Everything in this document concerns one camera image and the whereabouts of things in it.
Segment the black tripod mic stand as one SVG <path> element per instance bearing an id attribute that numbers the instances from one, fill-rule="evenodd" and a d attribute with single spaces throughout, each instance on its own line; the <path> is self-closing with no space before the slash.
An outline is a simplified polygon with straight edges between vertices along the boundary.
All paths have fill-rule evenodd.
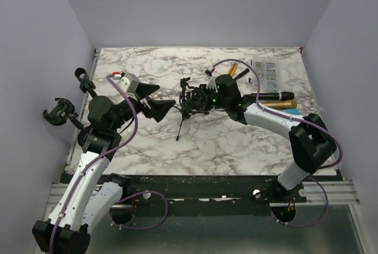
<path id="1" fill-rule="evenodd" d="M 181 93 L 179 95 L 179 104 L 180 108 L 176 107 L 175 108 L 180 112 L 181 114 L 181 122 L 180 122 L 180 127 L 178 129 L 178 134 L 176 137 L 176 141 L 179 140 L 180 138 L 180 132 L 181 128 L 183 125 L 183 122 L 186 119 L 191 118 L 194 115 L 197 114 L 203 114 L 203 115 L 208 115 L 210 111 L 198 111 L 196 110 L 196 101 L 198 100 L 197 94 L 195 90 L 198 87 L 190 86 L 188 82 L 191 80 L 190 77 L 182 78 L 180 80 L 180 87 L 181 87 Z"/>

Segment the black round-base mic stand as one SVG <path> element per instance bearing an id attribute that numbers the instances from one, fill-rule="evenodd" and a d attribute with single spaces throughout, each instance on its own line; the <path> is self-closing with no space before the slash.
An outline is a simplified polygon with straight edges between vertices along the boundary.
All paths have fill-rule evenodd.
<path id="1" fill-rule="evenodd" d="M 88 93 L 93 99 L 98 97 L 96 93 L 96 86 L 90 80 L 89 75 L 87 74 L 87 71 L 84 68 L 77 68 L 74 72 L 74 75 L 80 83 L 79 89 L 84 94 Z"/>

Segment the black microphone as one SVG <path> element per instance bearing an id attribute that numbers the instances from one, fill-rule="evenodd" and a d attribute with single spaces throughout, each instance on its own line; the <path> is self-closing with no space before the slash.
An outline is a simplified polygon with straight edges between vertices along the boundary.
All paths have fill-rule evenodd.
<path id="1" fill-rule="evenodd" d="M 255 102 L 257 98 L 256 93 L 246 94 L 242 96 L 242 99 L 249 99 Z M 276 93 L 259 93 L 258 99 L 260 101 L 286 101 L 294 100 L 295 95 L 293 92 L 276 92 Z"/>

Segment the gold microphone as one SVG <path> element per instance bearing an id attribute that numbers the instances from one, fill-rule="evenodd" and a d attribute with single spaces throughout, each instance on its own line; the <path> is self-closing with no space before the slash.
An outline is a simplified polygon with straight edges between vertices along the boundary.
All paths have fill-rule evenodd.
<path id="1" fill-rule="evenodd" d="M 276 110 L 297 108 L 296 100 L 280 100 L 280 101 L 262 102 L 262 104 L 268 108 L 272 108 Z"/>

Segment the black round-base shockmount stand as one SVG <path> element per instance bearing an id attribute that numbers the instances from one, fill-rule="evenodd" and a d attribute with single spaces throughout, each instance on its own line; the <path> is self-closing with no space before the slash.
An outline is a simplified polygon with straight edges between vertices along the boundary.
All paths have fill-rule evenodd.
<path id="1" fill-rule="evenodd" d="M 76 112 L 74 104 L 68 99 L 61 97 L 57 97 L 54 100 L 57 102 L 56 106 L 50 112 L 47 109 L 43 111 L 44 120 L 54 127 L 62 126 L 67 122 L 70 122 L 79 133 L 77 136 L 73 135 L 72 139 L 68 132 L 61 133 L 56 128 L 48 128 L 48 134 L 67 148 L 71 147 L 72 141 L 79 141 L 80 145 L 85 143 L 88 139 L 90 130 L 85 128 L 79 121 L 79 114 Z"/>

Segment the blue microphone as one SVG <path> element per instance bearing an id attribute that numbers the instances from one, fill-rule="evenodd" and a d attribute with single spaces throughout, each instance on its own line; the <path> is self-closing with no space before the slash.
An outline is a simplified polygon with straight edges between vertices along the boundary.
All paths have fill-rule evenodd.
<path id="1" fill-rule="evenodd" d="M 291 115 L 300 115 L 300 111 L 298 109 L 285 109 L 285 113 L 291 114 Z"/>

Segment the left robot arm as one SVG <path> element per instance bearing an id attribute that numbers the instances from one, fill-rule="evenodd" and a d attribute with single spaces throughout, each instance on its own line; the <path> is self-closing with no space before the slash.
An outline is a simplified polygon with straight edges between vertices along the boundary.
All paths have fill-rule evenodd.
<path id="1" fill-rule="evenodd" d="M 153 100 L 149 96 L 158 85 L 132 82 L 131 87 L 117 87 L 123 102 L 114 104 L 108 97 L 99 96 L 93 82 L 83 80 L 83 92 L 92 97 L 89 104 L 89 126 L 76 119 L 73 105 L 58 98 L 51 112 L 44 112 L 46 120 L 60 126 L 71 121 L 79 129 L 78 144 L 83 153 L 77 169 L 62 198 L 45 221 L 38 220 L 32 234 L 45 253 L 85 253 L 91 233 L 102 217 L 115 204 L 126 203 L 131 196 L 129 179 L 113 175 L 93 194 L 96 184 L 110 164 L 115 152 L 129 143 L 122 142 L 118 129 L 128 120 L 138 128 L 138 113 L 156 122 L 163 120 L 175 105 L 174 100 Z"/>

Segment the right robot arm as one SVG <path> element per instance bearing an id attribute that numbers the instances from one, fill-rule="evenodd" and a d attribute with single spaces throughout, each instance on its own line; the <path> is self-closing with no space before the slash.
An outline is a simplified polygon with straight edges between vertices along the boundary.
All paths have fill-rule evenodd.
<path id="1" fill-rule="evenodd" d="M 252 95 L 242 96 L 237 81 L 227 74 L 216 77 L 214 82 L 214 87 L 199 85 L 201 93 L 206 95 L 207 108 L 224 110 L 235 122 L 258 126 L 290 141 L 293 161 L 272 186 L 275 200 L 287 201 L 294 187 L 318 171 L 335 153 L 336 142 L 318 115 L 296 116 L 269 109 Z"/>

